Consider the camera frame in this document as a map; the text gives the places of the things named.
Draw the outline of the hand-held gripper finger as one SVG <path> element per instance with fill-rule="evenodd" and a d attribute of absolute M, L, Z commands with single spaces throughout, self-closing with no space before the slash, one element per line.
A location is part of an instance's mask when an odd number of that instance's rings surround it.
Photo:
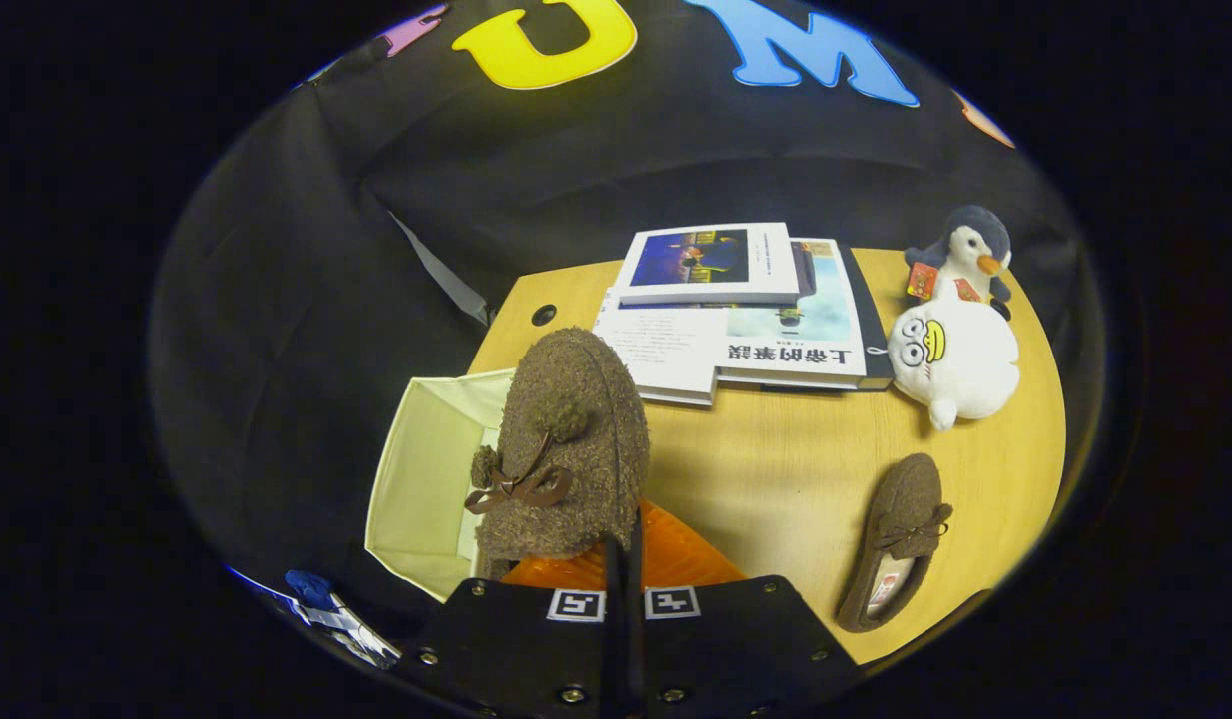
<path fill-rule="evenodd" d="M 788 577 L 743 577 L 681 520 L 643 502 L 631 682 L 649 718 L 804 718 L 862 681 Z"/>
<path fill-rule="evenodd" d="M 602 591 L 466 579 L 407 646 L 402 677 L 460 718 L 606 718 L 625 606 L 621 545 L 602 549 Z"/>

